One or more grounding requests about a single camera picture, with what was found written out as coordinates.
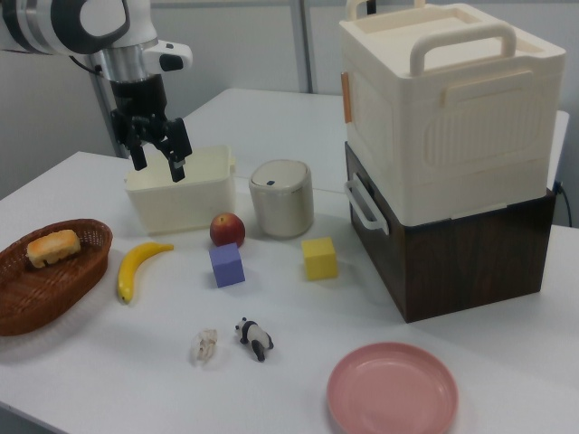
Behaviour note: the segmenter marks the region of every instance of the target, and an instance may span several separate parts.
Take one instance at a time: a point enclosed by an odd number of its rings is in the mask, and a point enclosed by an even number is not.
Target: wood grain box
[[[524,296],[541,289],[555,195],[505,209],[403,226],[346,143],[356,174],[386,218],[389,234],[351,221],[406,322]],[[361,205],[362,211],[370,211]]]

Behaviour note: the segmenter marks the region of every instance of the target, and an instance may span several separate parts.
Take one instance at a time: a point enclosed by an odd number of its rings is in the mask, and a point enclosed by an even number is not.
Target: banana
[[[119,268],[117,292],[119,293],[120,299],[125,303],[129,303],[133,298],[135,273],[137,272],[139,265],[141,265],[146,259],[149,259],[162,251],[172,250],[173,248],[173,244],[160,244],[151,241],[139,244],[129,250],[120,263]]]

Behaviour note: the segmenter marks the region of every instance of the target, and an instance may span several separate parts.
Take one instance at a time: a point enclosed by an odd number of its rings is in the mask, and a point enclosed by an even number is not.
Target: container lid
[[[294,160],[269,161],[253,172],[252,184],[272,190],[296,189],[308,179],[308,165]]]
[[[468,5],[427,5],[396,13],[373,14],[340,24],[393,73],[403,77],[412,75],[411,52],[418,42],[429,48],[436,47],[423,56],[426,70],[501,57],[505,42],[500,38],[502,33],[488,35],[480,29],[483,24],[507,25]],[[507,43],[517,46],[512,53],[515,57],[546,57],[563,52],[548,42],[511,28],[516,33],[508,37]],[[445,33],[445,38],[439,38],[441,35],[437,33]]]
[[[146,168],[127,174],[125,188],[135,192],[222,181],[235,171],[235,160],[228,146],[199,147],[185,159],[183,168],[185,178],[174,183],[165,156],[160,153],[147,156]]]

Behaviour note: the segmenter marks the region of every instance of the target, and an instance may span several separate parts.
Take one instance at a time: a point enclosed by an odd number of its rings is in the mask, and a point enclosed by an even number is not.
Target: cream storage box
[[[360,3],[340,23],[347,140],[400,223],[544,196],[565,51],[468,5]]]
[[[208,227],[221,212],[235,209],[235,159],[228,146],[193,150],[185,159],[185,179],[174,183],[162,154],[127,175],[125,189],[148,233]]]

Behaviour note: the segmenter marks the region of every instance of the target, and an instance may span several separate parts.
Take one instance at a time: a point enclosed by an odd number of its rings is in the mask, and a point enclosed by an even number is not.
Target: white cylindrical container
[[[250,179],[253,207],[261,229],[273,237],[296,237],[314,221],[314,196],[308,165],[273,160]]]

